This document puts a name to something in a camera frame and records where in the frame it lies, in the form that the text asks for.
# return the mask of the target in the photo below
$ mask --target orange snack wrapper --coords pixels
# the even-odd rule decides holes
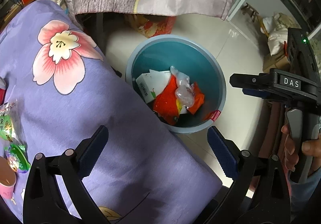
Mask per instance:
[[[169,35],[175,24],[176,16],[126,14],[125,21],[137,32],[150,38]]]
[[[192,107],[188,108],[188,111],[193,115],[197,112],[197,110],[204,103],[204,98],[205,98],[205,95],[201,92],[200,88],[197,85],[197,82],[194,83],[194,94],[195,94],[194,105]]]
[[[153,104],[153,110],[157,112],[169,125],[175,125],[179,118],[177,99],[175,91],[177,89],[176,78],[174,75],[163,92],[158,95]]]

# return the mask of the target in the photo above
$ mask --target wooden stool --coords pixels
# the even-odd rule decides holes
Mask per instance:
[[[259,12],[256,11],[256,9],[253,6],[249,5],[248,3],[246,3],[246,6],[241,7],[241,11],[243,15],[245,15],[246,13],[249,13],[253,23],[255,21],[256,16],[259,14]]]

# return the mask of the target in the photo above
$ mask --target pink flower print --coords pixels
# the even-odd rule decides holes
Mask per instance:
[[[33,81],[43,85],[54,77],[54,85],[61,94],[69,94],[85,77],[81,58],[103,57],[94,49],[93,39],[80,31],[69,30],[69,25],[59,20],[47,23],[39,32],[42,44],[33,62]]]

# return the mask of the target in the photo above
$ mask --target tile floor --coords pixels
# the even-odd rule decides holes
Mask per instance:
[[[127,60],[136,46],[146,38],[114,19],[104,24],[107,35],[106,58],[123,75]],[[223,136],[239,147],[249,147],[261,111],[262,100],[243,95],[241,89],[228,83],[233,73],[258,74],[262,72],[263,56],[258,46],[243,36],[234,25],[218,18],[198,14],[179,16],[172,34],[188,37],[209,50],[220,64],[226,80],[226,102],[220,117],[215,121]],[[229,187],[232,179],[222,171],[206,140],[206,130],[180,135],[183,142],[200,156]]]
[[[253,22],[248,13],[244,15],[241,10],[238,10],[232,18],[231,23],[240,31],[241,34],[243,34],[254,45],[259,47],[261,52],[269,52],[267,37],[261,33],[260,24],[257,19]]]

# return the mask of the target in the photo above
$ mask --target purple blanket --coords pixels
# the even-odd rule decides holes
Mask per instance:
[[[220,189],[219,178],[115,75],[60,6],[28,5],[0,35],[0,53],[5,101],[18,100],[30,162],[38,152],[76,148],[99,125],[108,128],[109,141],[83,183],[112,223],[192,223]],[[6,201],[21,221],[27,178],[17,176],[14,202]],[[70,213],[79,216],[57,179]]]

